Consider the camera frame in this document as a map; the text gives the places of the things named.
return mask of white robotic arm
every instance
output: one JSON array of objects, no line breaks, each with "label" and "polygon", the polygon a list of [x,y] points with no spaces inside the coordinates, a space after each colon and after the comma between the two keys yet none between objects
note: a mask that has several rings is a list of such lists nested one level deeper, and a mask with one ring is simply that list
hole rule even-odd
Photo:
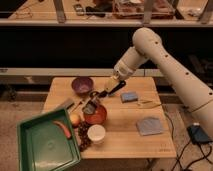
[{"label": "white robotic arm", "polygon": [[171,87],[213,139],[213,91],[175,60],[163,47],[161,38],[149,28],[133,35],[133,45],[114,67],[114,75],[105,86],[110,92],[121,80],[128,79],[147,60],[157,65]]}]

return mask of paper cup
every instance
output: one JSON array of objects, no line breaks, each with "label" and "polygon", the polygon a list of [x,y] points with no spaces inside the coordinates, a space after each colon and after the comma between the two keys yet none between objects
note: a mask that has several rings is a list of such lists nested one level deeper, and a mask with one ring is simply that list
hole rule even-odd
[{"label": "paper cup", "polygon": [[94,144],[101,144],[106,135],[106,130],[102,125],[95,124],[88,129],[87,135]]}]

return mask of food item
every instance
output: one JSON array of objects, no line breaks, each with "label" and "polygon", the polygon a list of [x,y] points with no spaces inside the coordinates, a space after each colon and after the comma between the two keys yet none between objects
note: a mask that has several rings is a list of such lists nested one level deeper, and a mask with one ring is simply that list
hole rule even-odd
[{"label": "food item", "polygon": [[72,135],[71,135],[69,129],[67,128],[67,126],[64,123],[62,123],[61,121],[53,121],[53,123],[58,125],[63,130],[67,139],[71,138]]},{"label": "food item", "polygon": [[81,117],[78,114],[70,114],[70,121],[73,127],[78,127],[81,122]]},{"label": "food item", "polygon": [[78,136],[81,140],[79,145],[79,150],[82,152],[86,150],[91,145],[91,140],[87,136],[87,131],[91,125],[83,121],[78,126]]}]

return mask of blue sponge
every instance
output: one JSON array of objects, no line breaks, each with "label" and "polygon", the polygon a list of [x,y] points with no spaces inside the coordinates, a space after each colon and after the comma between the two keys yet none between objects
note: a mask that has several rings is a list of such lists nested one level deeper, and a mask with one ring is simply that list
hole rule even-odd
[{"label": "blue sponge", "polygon": [[138,95],[136,92],[127,92],[121,94],[122,103],[133,102],[138,100]]}]

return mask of green tray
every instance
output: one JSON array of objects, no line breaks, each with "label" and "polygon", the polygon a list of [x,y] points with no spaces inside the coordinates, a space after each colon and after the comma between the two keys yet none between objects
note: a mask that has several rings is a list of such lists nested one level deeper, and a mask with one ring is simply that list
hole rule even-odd
[{"label": "green tray", "polygon": [[[70,139],[54,120],[67,126],[72,134]],[[21,122],[18,145],[20,171],[60,171],[81,160],[75,133],[64,109]]]}]

